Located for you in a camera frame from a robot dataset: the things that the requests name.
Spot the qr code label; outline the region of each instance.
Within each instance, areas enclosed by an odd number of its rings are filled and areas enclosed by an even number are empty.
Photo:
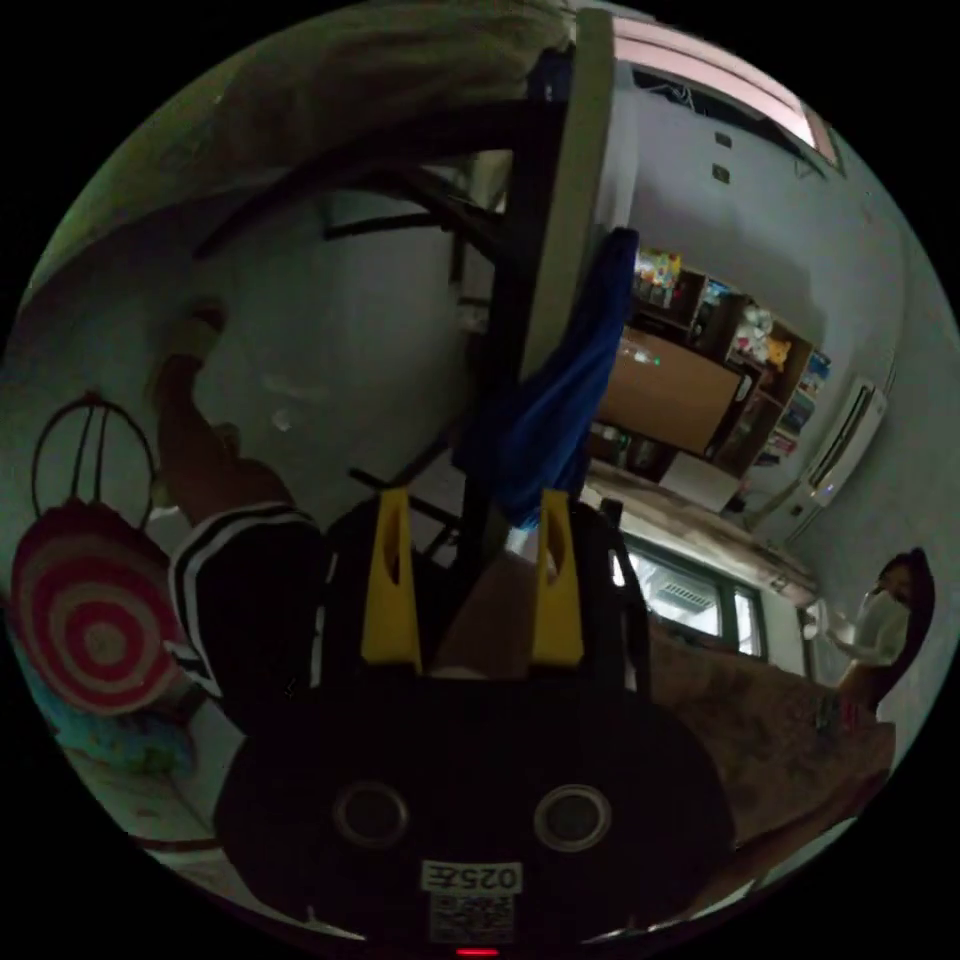
[[[513,943],[513,897],[430,896],[433,943]]]

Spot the black metal frame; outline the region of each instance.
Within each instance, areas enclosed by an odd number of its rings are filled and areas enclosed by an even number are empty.
[[[491,260],[493,295],[477,370],[477,396],[482,401],[519,377],[566,112],[565,103],[515,100],[462,107],[372,131],[308,161],[244,204],[200,244],[194,256],[213,256],[280,210],[334,189],[372,190],[416,203],[426,210],[411,215],[416,219],[364,221],[333,228],[328,236],[436,225]],[[487,150],[513,153],[503,214],[472,204],[452,184],[421,166]],[[432,444],[390,485],[409,484],[445,447],[445,441]],[[362,471],[351,470],[350,475],[373,489],[387,485]],[[428,549],[435,552],[457,531],[459,571],[479,572],[491,504],[475,484],[467,481],[460,518],[423,501],[411,500],[411,505],[421,512],[429,507],[435,518],[437,513],[444,515],[440,522],[446,536]]]

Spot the air conditioner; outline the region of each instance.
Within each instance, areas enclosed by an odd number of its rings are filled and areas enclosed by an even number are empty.
[[[820,507],[829,506],[866,452],[887,410],[887,399],[866,377],[857,377],[831,431],[803,472]]]
[[[857,377],[816,455],[753,529],[762,542],[789,544],[828,507],[856,469],[887,409],[886,397]]]

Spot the stuffed toy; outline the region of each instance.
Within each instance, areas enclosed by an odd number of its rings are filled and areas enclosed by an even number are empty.
[[[793,344],[789,340],[778,340],[776,337],[768,336],[766,338],[767,363],[772,364],[783,373],[783,365],[787,362],[787,356]]]
[[[750,308],[747,308],[734,334],[734,346],[745,356],[753,357],[760,363],[766,363],[769,355],[767,337],[772,329],[773,323],[769,318],[754,316]]]

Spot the blue cloth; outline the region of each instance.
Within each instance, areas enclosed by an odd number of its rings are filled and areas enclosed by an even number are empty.
[[[527,76],[527,99],[567,103],[573,83],[573,48],[544,50]]]
[[[635,230],[622,227],[604,239],[560,345],[533,376],[491,398],[454,450],[454,465],[515,527],[536,527],[543,490],[580,494],[590,426],[629,315],[639,243]]]

